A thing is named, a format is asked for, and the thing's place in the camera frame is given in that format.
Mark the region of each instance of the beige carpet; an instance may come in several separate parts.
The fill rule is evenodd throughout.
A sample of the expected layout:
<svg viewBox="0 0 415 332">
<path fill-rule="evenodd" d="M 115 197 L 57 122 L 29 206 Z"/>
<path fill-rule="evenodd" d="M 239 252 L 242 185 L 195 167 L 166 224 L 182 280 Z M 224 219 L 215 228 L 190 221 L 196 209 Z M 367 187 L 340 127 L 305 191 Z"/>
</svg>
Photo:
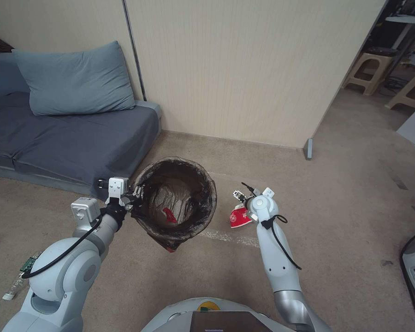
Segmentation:
<svg viewBox="0 0 415 332">
<path fill-rule="evenodd" d="M 415 234 L 415 146 L 395 133 L 409 113 L 385 109 L 386 101 L 341 91 L 314 137 L 312 161 L 300 149 L 163 132 L 142 167 L 169 155 L 200 163 L 217 185 L 216 213 L 173 254 L 127 217 L 89 292 L 84 330 L 139 331 L 166 305 L 196 296 L 281 321 L 255 226 L 228 225 L 231 193 L 244 181 L 275 191 L 304 294 L 334 331 L 415 331 L 398 262 Z M 11 302 L 3 293 L 33 252 L 72 234 L 70 203 L 79 196 L 0 178 L 0 329 L 27 288 Z"/>
</svg>

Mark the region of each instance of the red object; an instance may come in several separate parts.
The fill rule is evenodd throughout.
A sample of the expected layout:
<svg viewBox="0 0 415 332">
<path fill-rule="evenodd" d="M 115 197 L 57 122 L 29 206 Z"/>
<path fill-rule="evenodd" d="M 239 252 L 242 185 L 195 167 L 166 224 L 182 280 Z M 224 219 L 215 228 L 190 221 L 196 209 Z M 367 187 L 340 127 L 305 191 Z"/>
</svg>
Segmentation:
<svg viewBox="0 0 415 332">
<path fill-rule="evenodd" d="M 176 224 L 177 223 L 177 219 L 175 219 L 174 214 L 172 213 L 171 210 L 169 210 L 167 207 L 165 207 L 163 209 L 163 212 L 166 213 L 166 221 Z"/>
<path fill-rule="evenodd" d="M 247 210 L 243 206 L 243 204 L 240 204 L 235 207 L 235 209 L 231 213 L 231 216 L 229 217 L 229 221 L 231 222 L 231 228 L 241 227 L 252 221 L 252 219 L 246 215 L 246 212 Z"/>
</svg>

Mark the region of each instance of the trash bin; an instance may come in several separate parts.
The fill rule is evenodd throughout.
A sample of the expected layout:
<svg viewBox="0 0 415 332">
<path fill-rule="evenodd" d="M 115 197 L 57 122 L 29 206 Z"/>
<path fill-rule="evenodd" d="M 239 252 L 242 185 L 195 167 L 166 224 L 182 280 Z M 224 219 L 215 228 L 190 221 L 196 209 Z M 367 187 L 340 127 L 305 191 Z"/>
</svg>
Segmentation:
<svg viewBox="0 0 415 332">
<path fill-rule="evenodd" d="M 147 166 L 131 186 L 144 185 L 131 217 L 170 252 L 204 230 L 217 207 L 215 182 L 196 162 L 166 157 Z"/>
</svg>

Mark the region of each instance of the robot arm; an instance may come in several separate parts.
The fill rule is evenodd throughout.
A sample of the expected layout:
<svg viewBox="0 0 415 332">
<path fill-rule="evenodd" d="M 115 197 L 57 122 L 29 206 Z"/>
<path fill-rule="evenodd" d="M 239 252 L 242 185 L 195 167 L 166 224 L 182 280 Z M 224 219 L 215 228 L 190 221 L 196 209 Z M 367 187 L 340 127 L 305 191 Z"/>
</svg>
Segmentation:
<svg viewBox="0 0 415 332">
<path fill-rule="evenodd" d="M 273 195 L 274 192 L 266 188 L 261 195 L 252 198 L 248 202 L 248 216 L 258 223 L 261 257 L 273 290 L 275 306 L 286 322 L 296 326 L 297 331 L 330 332 L 330 327 L 307 304 L 301 291 L 292 251 L 283 230 L 274 222 L 279 211 Z M 273 224 L 269 228 L 265 222 L 270 219 Z"/>
<path fill-rule="evenodd" d="M 109 188 L 107 206 L 101 216 L 94 198 L 81 197 L 71 204 L 77 221 L 73 237 L 52 244 L 35 261 L 22 308 L 7 323 L 4 332 L 83 329 L 81 313 L 86 296 L 126 214 L 121 197 L 126 192 L 127 181 L 127 178 L 109 180 L 113 186 Z"/>
</svg>

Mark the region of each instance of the gray pillow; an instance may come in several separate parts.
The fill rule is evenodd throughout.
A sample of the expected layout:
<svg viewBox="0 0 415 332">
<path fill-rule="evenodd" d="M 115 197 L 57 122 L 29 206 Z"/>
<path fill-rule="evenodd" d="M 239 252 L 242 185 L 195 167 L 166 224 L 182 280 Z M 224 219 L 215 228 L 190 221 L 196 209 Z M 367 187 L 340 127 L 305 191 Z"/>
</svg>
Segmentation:
<svg viewBox="0 0 415 332">
<path fill-rule="evenodd" d="M 30 88 L 34 115 L 92 114 L 135 106 L 117 41 L 84 52 L 12 50 Z"/>
</svg>

